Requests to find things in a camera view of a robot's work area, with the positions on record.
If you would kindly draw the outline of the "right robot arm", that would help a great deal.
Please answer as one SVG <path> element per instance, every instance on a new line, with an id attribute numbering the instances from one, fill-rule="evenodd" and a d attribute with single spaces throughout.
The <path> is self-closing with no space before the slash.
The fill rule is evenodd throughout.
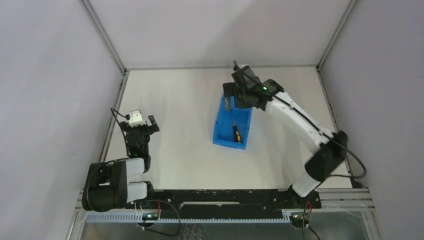
<path id="1" fill-rule="evenodd" d="M 231 107 L 230 98 L 234 97 L 237 107 L 254 107 L 280 118 L 311 152 L 302 174 L 289 187 L 289 203 L 295 208 L 302 208 L 308 203 L 309 194 L 344 162 L 347 134 L 321 126 L 272 79 L 260 82 L 256 78 L 245 85 L 226 82 L 222 88 L 227 109 Z"/>

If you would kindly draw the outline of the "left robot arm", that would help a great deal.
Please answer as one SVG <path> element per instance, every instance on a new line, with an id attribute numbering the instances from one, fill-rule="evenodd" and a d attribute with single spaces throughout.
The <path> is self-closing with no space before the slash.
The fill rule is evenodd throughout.
<path id="1" fill-rule="evenodd" d="M 134 200 L 145 209 L 155 205 L 157 196 L 148 190 L 147 182 L 128 181 L 131 176 L 148 172 L 151 166 L 149 142 L 160 128 L 153 115 L 148 120 L 146 123 L 139 113 L 131 113 L 126 121 L 119 122 L 127 156 L 89 166 L 82 194 L 84 210 L 107 212 L 122 209 Z"/>

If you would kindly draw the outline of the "black yellow handled screwdriver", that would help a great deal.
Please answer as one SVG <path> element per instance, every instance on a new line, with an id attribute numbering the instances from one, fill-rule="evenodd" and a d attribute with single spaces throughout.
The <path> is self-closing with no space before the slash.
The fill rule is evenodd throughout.
<path id="1" fill-rule="evenodd" d="M 241 143 L 242 142 L 241 135 L 240 135 L 240 132 L 238 131 L 232 109 L 230 110 L 230 115 L 231 115 L 231 120 L 232 120 L 232 129 L 233 129 L 233 133 L 234 133 L 234 141 L 236 143 Z"/>

